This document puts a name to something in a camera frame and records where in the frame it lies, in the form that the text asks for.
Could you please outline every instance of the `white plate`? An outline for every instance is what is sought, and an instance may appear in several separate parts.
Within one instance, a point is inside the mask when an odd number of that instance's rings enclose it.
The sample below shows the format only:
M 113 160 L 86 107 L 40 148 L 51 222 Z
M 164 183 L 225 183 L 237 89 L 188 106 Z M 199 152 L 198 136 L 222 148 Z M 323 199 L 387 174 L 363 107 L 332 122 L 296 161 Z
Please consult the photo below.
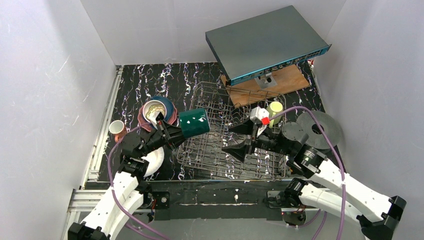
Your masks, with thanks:
M 158 148 L 151 153 L 147 154 L 147 156 L 141 157 L 142 159 L 148 161 L 147 171 L 145 173 L 145 177 L 148 177 L 154 173 L 161 167 L 164 162 L 164 148 Z

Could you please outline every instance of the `wire dish rack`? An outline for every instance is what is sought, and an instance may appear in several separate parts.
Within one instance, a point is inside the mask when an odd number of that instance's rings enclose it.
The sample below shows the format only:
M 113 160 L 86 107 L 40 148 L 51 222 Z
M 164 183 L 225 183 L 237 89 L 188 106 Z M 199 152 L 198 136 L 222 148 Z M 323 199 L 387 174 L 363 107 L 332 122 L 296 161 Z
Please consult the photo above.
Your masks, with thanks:
M 248 103 L 257 99 L 265 100 L 241 106 L 239 102 L 231 101 L 227 90 L 245 94 Z M 183 167 L 204 170 L 199 172 L 207 178 L 210 175 L 211 179 L 268 181 L 283 179 L 288 170 L 283 164 L 285 156 L 256 148 L 254 154 L 246 156 L 245 161 L 240 162 L 221 150 L 221 147 L 241 143 L 246 138 L 245 135 L 229 132 L 229 127 L 249 118 L 253 108 L 257 106 L 266 108 L 273 101 L 282 103 L 286 109 L 285 97 L 277 92 L 250 91 L 234 87 L 226 89 L 219 83 L 198 83 L 191 99 L 190 109 L 206 109 L 210 132 L 185 141 L 177 151 L 178 162 Z M 277 133 L 285 122 L 286 116 L 283 116 L 278 126 L 273 128 L 274 133 Z

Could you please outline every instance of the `wooden board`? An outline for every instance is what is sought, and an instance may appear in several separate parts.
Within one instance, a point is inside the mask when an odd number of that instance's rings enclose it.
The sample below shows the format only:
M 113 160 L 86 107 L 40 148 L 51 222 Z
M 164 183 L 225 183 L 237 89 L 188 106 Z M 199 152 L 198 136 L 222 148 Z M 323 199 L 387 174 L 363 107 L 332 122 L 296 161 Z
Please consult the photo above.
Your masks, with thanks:
M 272 76 L 277 82 L 277 85 L 265 89 L 261 89 L 255 79 L 226 87 L 232 103 L 236 107 L 241 107 L 276 97 L 278 94 L 287 94 L 309 87 L 309 82 L 304 78 L 296 65 L 274 71 L 272 72 Z M 225 85 L 227 78 L 223 75 L 221 76 L 221 81 Z

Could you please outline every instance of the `black marble surface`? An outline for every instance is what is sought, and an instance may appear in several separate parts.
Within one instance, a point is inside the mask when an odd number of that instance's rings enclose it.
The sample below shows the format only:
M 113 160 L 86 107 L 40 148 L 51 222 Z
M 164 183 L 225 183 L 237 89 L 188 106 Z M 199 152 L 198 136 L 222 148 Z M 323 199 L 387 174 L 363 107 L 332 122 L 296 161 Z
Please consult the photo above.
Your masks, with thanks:
M 314 81 L 312 70 L 305 61 L 297 66 L 303 76 L 309 81 L 310 87 L 285 94 L 286 106 L 304 106 L 311 110 L 324 112 L 324 107 Z M 138 125 L 138 112 L 142 105 L 152 96 L 163 96 L 174 102 L 179 112 L 190 109 L 193 91 L 199 82 L 213 82 L 221 85 L 222 72 L 216 62 L 126 65 L 123 68 L 122 79 L 114 104 L 112 121 L 121 120 L 129 129 Z M 302 112 L 290 112 L 287 120 L 295 122 Z M 143 129 L 141 135 L 147 134 Z M 108 154 L 115 144 L 112 135 L 106 142 L 105 153 Z M 114 158 L 113 172 L 119 166 L 119 158 Z M 165 159 L 159 170 L 147 181 L 152 180 L 205 180 L 205 175 L 197 174 L 197 169 L 182 167 L 172 152 L 165 149 Z M 103 155 L 98 181 L 108 181 L 107 157 Z

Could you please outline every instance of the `gray metal box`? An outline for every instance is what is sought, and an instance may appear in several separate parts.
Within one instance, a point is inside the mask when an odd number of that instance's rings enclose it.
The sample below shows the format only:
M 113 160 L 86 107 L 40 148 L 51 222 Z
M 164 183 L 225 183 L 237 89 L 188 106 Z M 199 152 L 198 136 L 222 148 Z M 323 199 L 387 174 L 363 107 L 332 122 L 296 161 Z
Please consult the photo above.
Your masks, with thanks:
M 207 31 L 206 41 L 231 86 L 322 55 L 331 46 L 293 6 Z

